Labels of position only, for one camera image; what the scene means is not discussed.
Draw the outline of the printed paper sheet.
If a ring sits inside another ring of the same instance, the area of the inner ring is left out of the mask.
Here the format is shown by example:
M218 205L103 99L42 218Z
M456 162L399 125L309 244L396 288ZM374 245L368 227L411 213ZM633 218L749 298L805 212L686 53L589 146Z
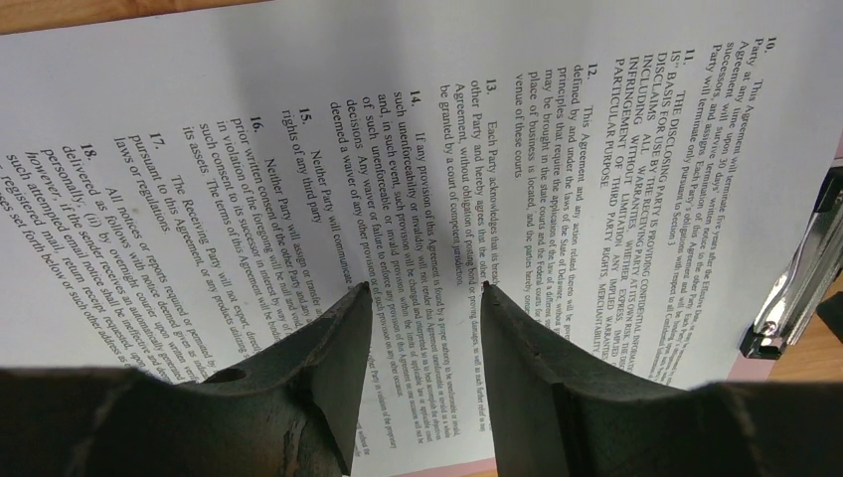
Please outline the printed paper sheet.
M489 464L483 282L728 376L842 128L838 1L271 1L1 40L1 363L199 381L373 294L358 476Z

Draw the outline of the pink clipboard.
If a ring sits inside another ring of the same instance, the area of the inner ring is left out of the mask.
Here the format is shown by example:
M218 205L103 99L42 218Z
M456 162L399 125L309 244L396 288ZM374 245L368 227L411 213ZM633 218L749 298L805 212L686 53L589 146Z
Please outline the pink clipboard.
M460 170L459 203L477 235L462 287L506 287L555 345L645 383L761 381L770 365L741 357L739 334L794 242L819 169L842 152L831 142L840 131L766 134L749 158L667 158L641 133L605 189L596 138L553 140L536 160L509 145Z

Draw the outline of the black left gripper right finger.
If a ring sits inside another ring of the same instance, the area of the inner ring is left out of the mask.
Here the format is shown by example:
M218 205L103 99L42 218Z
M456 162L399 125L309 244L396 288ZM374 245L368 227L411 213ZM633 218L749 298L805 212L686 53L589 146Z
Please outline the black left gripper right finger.
M838 383L715 382L682 391L617 368L499 287L481 341L501 476L838 476Z

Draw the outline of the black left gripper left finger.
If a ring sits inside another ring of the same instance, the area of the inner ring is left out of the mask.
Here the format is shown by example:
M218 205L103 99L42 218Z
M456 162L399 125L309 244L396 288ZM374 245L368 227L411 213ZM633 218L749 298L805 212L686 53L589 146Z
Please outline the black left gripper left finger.
M5 476L347 476L372 336L369 285L200 383L133 368L1 373Z

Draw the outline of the metal clipboard clip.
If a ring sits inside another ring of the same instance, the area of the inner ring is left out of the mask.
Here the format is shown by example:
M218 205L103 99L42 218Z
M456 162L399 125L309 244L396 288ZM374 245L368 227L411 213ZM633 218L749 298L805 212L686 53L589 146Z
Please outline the metal clipboard clip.
M842 159L832 162L796 251L739 345L743 357L777 360L796 344L842 270Z

